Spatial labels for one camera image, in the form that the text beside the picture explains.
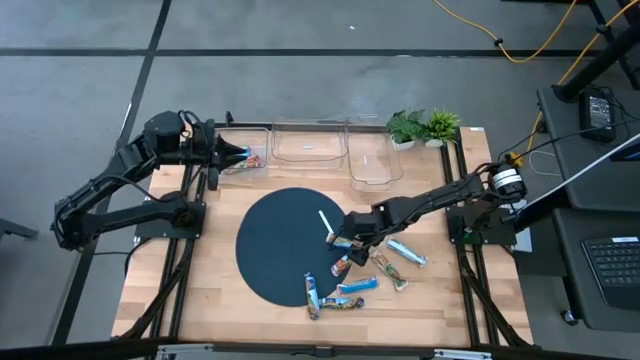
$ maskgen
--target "black circular mat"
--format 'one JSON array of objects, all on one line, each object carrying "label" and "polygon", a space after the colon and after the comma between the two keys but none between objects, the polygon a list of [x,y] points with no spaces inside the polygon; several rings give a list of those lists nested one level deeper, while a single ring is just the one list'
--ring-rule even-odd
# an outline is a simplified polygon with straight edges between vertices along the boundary
[{"label": "black circular mat", "polygon": [[333,200],[309,189],[288,188],[258,200],[238,231],[236,259],[242,278],[263,299],[282,306],[307,304],[304,274],[316,279],[318,297],[328,296],[348,271],[335,277],[333,265],[346,251],[330,249],[322,210],[333,231],[344,213]]}]

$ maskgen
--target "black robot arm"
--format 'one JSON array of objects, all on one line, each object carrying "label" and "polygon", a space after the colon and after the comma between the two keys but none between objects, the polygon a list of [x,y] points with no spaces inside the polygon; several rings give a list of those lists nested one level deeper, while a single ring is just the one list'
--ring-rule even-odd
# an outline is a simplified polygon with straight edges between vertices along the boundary
[{"label": "black robot arm", "polygon": [[[481,175],[485,172],[489,176],[483,182]],[[487,222],[488,216],[497,207],[520,201],[526,193],[526,187],[515,167],[507,164],[483,164],[464,178],[424,194],[387,199],[372,205],[369,213],[352,211],[345,216],[340,235],[363,243],[362,247],[349,251],[349,258],[362,266],[369,257],[368,250],[371,246],[378,246],[387,235],[405,230],[422,215],[464,202],[469,205],[463,227],[472,227],[477,223]]]},{"label": "black robot arm", "polygon": [[[191,137],[181,141],[185,121],[191,125]],[[203,123],[191,112],[166,111],[147,121],[142,134],[118,149],[101,174],[56,203],[52,230],[60,247],[75,250],[100,233],[151,220],[164,219],[175,226],[186,226],[192,221],[192,204],[177,191],[128,209],[100,215],[89,211],[122,186],[150,176],[160,165],[207,168],[208,187],[215,190],[218,172],[246,158],[246,150],[215,136],[213,120]]]}]

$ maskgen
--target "wooden tabletop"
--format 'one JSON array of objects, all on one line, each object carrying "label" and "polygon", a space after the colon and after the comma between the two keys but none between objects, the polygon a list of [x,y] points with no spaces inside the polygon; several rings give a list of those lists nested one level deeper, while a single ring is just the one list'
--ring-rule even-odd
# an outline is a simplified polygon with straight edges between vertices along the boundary
[{"label": "wooden tabletop", "polygon": [[[469,171],[490,160],[484,130],[462,128],[461,133]],[[326,141],[314,143],[330,146],[326,151],[330,155],[336,145],[336,135],[313,133],[315,140],[318,137],[322,140],[322,136]],[[379,134],[371,136],[374,141]],[[368,212],[369,205],[379,200],[415,196],[444,185],[438,148],[419,144],[398,154],[404,176],[389,191],[353,190],[348,155],[342,164],[334,164],[339,166],[337,169],[282,169],[281,162],[270,161],[264,170],[256,170],[251,175],[246,172],[230,175],[221,180],[217,191],[207,191],[204,196],[208,205],[207,220],[195,246],[179,337],[201,342],[468,346],[460,275],[454,247],[449,243],[444,211],[423,216],[395,236],[429,258],[425,268],[400,258],[384,246],[379,247],[409,281],[403,291],[396,292],[391,281],[372,262],[364,267],[352,266],[345,282],[371,275],[377,275],[380,281],[378,289],[358,294],[365,299],[363,309],[324,310],[319,320],[312,321],[306,307],[277,306],[254,294],[238,270],[235,241],[243,216],[254,202],[272,191],[287,187],[315,189],[347,213]],[[455,163],[452,168],[457,176]],[[180,166],[162,167],[153,175],[150,192],[161,195],[179,189],[182,171]],[[131,259],[113,326],[114,335],[129,329],[156,295],[167,244],[166,239],[152,240]],[[520,336],[531,341],[513,259],[498,246],[484,246],[483,251],[493,300]],[[481,339],[487,341],[482,306],[475,300]],[[173,297],[167,302],[162,334],[167,333],[172,309]]]}]

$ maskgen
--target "potted plant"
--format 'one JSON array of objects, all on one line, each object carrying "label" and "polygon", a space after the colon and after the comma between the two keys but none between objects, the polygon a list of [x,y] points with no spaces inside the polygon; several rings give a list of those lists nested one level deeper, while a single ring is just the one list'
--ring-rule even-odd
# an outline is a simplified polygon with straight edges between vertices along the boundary
[{"label": "potted plant", "polygon": [[391,133],[391,143],[397,151],[411,148],[420,133],[420,120],[424,110],[413,111],[406,115],[406,110],[398,111],[387,122]]},{"label": "potted plant", "polygon": [[427,121],[421,122],[420,138],[427,147],[440,147],[447,141],[455,142],[458,115],[444,109],[434,109]]}]

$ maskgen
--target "clear plastic bin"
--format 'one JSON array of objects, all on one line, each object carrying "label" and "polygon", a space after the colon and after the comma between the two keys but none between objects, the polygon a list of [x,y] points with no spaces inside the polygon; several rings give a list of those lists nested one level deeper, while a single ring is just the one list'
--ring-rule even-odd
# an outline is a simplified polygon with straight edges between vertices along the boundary
[{"label": "clear plastic bin", "polygon": [[[379,130],[382,123],[379,116],[367,115],[359,116],[353,125],[375,125]],[[348,131],[347,146],[351,187],[354,190],[389,190],[404,175],[388,132]]]},{"label": "clear plastic bin", "polygon": [[341,168],[347,156],[346,131],[346,119],[280,117],[272,124],[272,165],[289,170]]},{"label": "clear plastic bin", "polygon": [[225,177],[266,175],[269,162],[269,130],[261,127],[233,127],[216,129],[216,133],[230,144],[249,147],[251,153],[257,155],[259,159],[257,164],[243,161],[223,170],[220,174],[221,180]]}]

